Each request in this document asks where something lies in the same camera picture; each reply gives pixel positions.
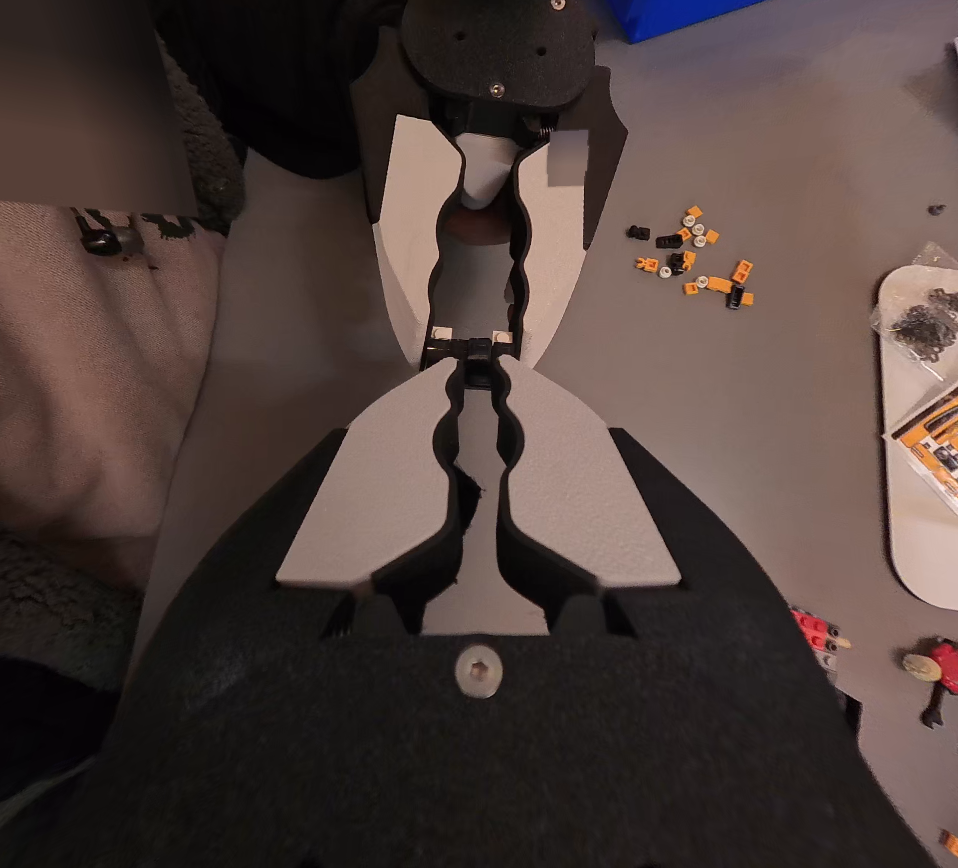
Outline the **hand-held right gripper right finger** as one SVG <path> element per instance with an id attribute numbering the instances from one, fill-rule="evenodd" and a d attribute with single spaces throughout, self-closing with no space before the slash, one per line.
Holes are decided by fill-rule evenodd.
<path id="1" fill-rule="evenodd" d="M 613 440 L 585 403 L 513 356 L 494 364 L 504 463 L 496 554 L 521 595 L 664 588 L 680 572 Z"/>

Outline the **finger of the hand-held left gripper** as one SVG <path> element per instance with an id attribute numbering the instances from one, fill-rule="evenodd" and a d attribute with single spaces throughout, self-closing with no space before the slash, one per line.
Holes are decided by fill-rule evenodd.
<path id="1" fill-rule="evenodd" d="M 588 149 L 586 130 L 556 131 L 512 168 L 518 206 L 513 326 L 519 357 L 531 368 L 556 335 L 581 274 Z"/>
<path id="2" fill-rule="evenodd" d="M 430 120 L 398 115 L 374 239 L 390 322 L 411 367 L 422 365 L 440 217 L 461 191 L 464 159 Z"/>

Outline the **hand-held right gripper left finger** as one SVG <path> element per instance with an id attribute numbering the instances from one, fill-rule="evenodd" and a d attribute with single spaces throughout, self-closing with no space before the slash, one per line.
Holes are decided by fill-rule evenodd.
<path id="1" fill-rule="evenodd" d="M 355 590 L 402 579 L 442 558 L 437 595 L 458 572 L 462 538 L 455 463 L 464 366 L 446 357 L 349 424 L 276 578 L 289 587 Z"/>

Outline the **small black white lego assembly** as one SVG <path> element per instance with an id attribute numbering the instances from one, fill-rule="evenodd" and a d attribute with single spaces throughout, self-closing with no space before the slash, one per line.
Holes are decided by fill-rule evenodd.
<path id="1" fill-rule="evenodd" d="M 511 331 L 492 331 L 489 337 L 459 338 L 452 327 L 432 326 L 425 338 L 421 370 L 443 359 L 458 360 L 464 370 L 465 388 L 490 391 L 493 386 L 493 362 L 501 356 L 514 356 Z"/>

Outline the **person's left forearm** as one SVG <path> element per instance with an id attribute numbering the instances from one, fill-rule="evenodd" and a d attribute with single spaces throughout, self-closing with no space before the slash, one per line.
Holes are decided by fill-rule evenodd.
<path id="1" fill-rule="evenodd" d="M 158 29 L 230 135 L 327 180 L 359 165 L 350 85 L 406 2 L 158 0 Z"/>

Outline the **cluster of small lego parts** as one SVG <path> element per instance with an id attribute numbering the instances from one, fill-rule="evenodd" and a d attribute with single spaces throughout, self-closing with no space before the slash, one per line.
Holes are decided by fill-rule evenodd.
<path id="1" fill-rule="evenodd" d="M 656 235 L 646 225 L 627 227 L 626 237 L 649 243 L 651 249 L 636 255 L 631 265 L 644 276 L 676 283 L 686 297 L 712 293 L 728 311 L 753 308 L 756 295 L 751 285 L 755 263 L 743 257 L 717 262 L 710 255 L 722 234 L 706 219 L 700 205 L 685 208 L 670 231 Z"/>

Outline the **partly built lego car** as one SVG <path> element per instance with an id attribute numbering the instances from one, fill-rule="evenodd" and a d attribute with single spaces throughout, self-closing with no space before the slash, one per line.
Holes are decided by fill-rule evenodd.
<path id="1" fill-rule="evenodd" d="M 827 680 L 832 684 L 848 727 L 858 737 L 863 714 L 862 703 L 842 691 L 837 682 L 839 655 L 843 651 L 849 651 L 853 647 L 852 643 L 843 636 L 836 624 L 799 608 L 790 607 L 789 611 L 811 647 Z"/>

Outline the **red lego minifigure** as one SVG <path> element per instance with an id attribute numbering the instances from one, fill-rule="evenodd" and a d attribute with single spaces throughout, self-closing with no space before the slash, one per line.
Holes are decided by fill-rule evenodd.
<path id="1" fill-rule="evenodd" d="M 907 652 L 901 666 L 912 677 L 931 685 L 928 706 L 920 716 L 922 725 L 930 730 L 942 727 L 945 696 L 957 694 L 956 642 L 942 636 L 931 638 L 919 651 Z"/>

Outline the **person's left hand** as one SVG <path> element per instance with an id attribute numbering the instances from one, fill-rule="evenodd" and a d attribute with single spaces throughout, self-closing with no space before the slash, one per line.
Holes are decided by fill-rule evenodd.
<path id="1" fill-rule="evenodd" d="M 457 207 L 447 217 L 443 231 L 470 246 L 504 244 L 509 242 L 511 235 L 508 217 L 491 207 L 479 210 Z"/>

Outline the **beige shirt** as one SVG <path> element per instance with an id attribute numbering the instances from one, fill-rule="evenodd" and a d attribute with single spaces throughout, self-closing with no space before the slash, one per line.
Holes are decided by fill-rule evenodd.
<path id="1" fill-rule="evenodd" d="M 207 365 L 225 239 L 104 216 L 143 250 L 93 255 L 70 209 L 1 206 L 2 531 L 142 589 Z"/>

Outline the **black earbud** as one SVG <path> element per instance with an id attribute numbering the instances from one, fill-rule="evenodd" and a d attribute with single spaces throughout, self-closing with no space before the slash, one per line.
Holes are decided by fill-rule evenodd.
<path id="1" fill-rule="evenodd" d="M 145 242 L 133 217 L 110 214 L 95 208 L 70 208 L 78 226 L 80 242 L 91 255 L 124 259 L 145 255 Z"/>

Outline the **white oval tray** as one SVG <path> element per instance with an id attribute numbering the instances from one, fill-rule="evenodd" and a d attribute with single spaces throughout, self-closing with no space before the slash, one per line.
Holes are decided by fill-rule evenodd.
<path id="1" fill-rule="evenodd" d="M 891 451 L 884 435 L 956 379 L 938 382 L 880 340 L 882 439 L 892 566 L 904 587 L 929 605 L 957 608 L 957 514 Z"/>

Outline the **orange printed leaflet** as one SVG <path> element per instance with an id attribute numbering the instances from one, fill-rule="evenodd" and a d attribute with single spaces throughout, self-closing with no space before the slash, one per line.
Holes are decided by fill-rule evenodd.
<path id="1" fill-rule="evenodd" d="M 891 451 L 957 514 L 957 384 L 884 435 Z"/>

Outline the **clear bag of black parts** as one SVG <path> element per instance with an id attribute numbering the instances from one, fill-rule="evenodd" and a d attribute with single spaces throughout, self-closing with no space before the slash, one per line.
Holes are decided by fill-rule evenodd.
<path id="1" fill-rule="evenodd" d="M 935 241 L 880 281 L 870 324 L 884 348 L 944 383 L 956 379 L 957 261 Z"/>

